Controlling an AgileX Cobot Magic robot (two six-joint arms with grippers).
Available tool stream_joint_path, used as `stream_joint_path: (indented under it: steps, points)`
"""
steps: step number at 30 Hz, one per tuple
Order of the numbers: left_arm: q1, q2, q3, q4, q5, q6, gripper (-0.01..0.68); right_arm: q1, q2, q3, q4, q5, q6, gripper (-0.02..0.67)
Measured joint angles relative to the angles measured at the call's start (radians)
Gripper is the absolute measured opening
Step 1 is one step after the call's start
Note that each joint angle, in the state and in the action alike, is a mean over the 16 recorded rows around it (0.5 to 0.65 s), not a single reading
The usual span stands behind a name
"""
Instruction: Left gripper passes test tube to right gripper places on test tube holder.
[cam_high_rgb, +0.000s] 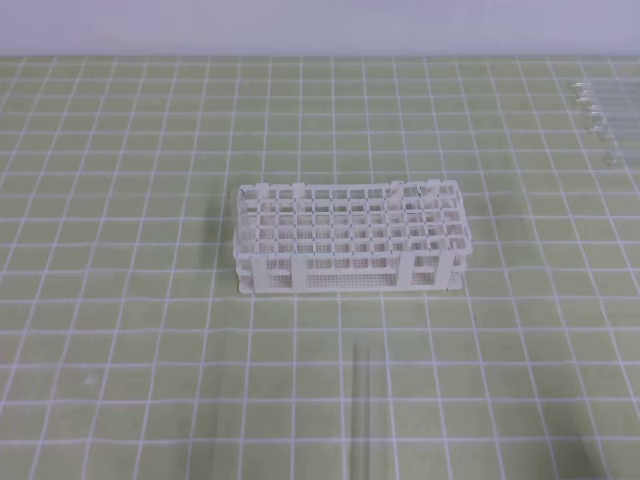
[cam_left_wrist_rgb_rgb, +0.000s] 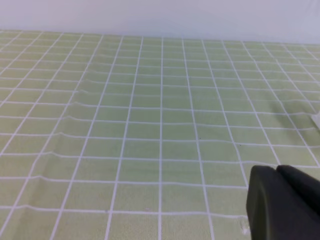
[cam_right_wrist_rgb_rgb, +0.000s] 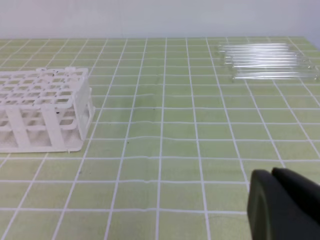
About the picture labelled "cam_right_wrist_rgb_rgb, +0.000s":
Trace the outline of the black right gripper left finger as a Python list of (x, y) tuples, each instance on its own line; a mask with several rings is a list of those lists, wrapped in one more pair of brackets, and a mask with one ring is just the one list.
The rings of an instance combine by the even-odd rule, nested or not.
[(254, 240), (320, 238), (320, 224), (304, 213), (266, 170), (256, 169), (251, 174), (247, 217)]

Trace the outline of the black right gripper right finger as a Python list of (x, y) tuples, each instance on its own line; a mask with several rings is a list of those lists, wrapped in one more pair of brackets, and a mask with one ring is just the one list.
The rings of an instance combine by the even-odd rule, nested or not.
[(271, 174), (299, 208), (320, 224), (320, 185), (288, 168), (273, 168)]

